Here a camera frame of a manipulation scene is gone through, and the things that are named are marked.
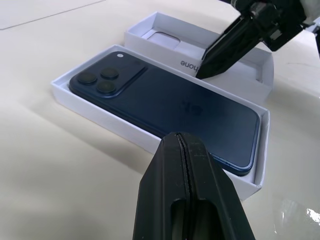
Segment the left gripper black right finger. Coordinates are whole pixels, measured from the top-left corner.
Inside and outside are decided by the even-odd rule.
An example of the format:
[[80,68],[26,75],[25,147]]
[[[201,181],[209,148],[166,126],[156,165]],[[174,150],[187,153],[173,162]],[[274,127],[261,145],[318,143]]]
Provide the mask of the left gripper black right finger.
[[253,240],[231,179],[197,137],[179,133],[189,199],[183,240]]

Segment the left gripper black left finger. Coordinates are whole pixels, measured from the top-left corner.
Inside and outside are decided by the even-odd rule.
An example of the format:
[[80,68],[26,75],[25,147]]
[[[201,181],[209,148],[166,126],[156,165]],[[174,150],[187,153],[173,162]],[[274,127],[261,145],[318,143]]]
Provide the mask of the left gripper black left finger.
[[187,240],[191,207],[187,160],[181,133],[161,140],[139,184],[132,240]]

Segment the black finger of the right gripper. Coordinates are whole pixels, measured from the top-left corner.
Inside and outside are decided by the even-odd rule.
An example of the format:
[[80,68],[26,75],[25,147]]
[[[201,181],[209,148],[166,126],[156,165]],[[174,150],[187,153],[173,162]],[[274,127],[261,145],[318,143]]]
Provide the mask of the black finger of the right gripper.
[[258,35],[222,34],[206,49],[196,77],[202,80],[224,73],[259,42]]
[[261,36],[253,18],[240,16],[206,49],[202,60],[238,61],[260,41]]

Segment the dark blue smartphone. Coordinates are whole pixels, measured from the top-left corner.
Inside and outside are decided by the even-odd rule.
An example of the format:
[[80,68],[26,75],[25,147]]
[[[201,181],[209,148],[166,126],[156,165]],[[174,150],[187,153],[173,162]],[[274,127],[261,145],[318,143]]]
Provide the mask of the dark blue smartphone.
[[122,51],[74,75],[75,95],[163,138],[185,132],[202,140],[221,167],[252,169],[261,120],[251,108]]

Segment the white phone box lid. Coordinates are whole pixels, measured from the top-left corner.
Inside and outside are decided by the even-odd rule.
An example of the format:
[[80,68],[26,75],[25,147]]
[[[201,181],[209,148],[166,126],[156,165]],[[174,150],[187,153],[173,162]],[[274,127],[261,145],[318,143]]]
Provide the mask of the white phone box lid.
[[[156,12],[124,33],[124,46],[195,77],[206,48],[218,36],[216,32]],[[204,81],[262,105],[273,89],[272,53],[255,47],[226,72]]]

